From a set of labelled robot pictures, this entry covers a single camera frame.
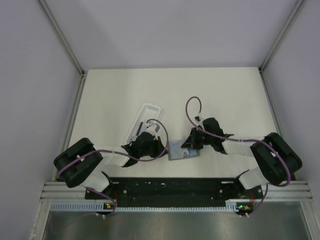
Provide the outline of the credit card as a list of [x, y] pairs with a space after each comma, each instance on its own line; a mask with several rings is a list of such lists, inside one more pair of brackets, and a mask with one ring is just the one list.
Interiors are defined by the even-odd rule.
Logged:
[[147, 123], [147, 121], [140, 122], [135, 135], [139, 136], [141, 133], [145, 132], [148, 127], [149, 124]]

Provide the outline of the grey card holder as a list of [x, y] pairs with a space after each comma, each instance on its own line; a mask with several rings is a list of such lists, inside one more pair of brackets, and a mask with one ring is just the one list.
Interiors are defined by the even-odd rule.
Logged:
[[182, 140], [169, 141], [168, 160], [176, 161], [200, 156], [200, 151], [191, 148], [182, 148]]

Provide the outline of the white plastic basket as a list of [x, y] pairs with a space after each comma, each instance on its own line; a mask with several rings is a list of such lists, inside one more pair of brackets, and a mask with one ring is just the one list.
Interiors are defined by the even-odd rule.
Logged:
[[159, 119], [161, 114], [161, 107], [151, 104], [151, 103], [144, 103], [140, 110], [138, 111], [138, 114], [133, 121], [133, 124], [131, 125], [131, 128], [127, 134], [127, 137], [124, 141], [125, 144], [129, 144], [130, 142], [134, 141], [138, 135], [136, 135], [138, 126], [140, 122], [147, 121], [149, 119]]

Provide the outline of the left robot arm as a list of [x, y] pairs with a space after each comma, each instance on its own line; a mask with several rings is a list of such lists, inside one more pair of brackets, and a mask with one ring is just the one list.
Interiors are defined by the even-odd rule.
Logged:
[[151, 162], [168, 154], [168, 143], [163, 144], [160, 136], [147, 131], [134, 141], [120, 147], [96, 149], [86, 137], [80, 139], [58, 155], [53, 164], [57, 177], [68, 188], [83, 186], [94, 189], [102, 198], [109, 198], [114, 191], [104, 167], [131, 167], [138, 162]]

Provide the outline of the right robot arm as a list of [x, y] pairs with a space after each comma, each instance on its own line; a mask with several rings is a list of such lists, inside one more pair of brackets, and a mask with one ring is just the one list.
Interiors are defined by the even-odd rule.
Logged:
[[239, 198], [245, 198], [260, 185], [281, 186], [303, 166], [300, 157], [278, 133], [271, 132], [261, 139], [241, 139], [233, 134], [225, 134], [213, 117], [193, 127], [181, 145], [183, 149], [193, 150], [201, 150], [204, 146], [211, 146], [224, 155], [255, 159], [257, 167], [236, 177], [233, 192]]

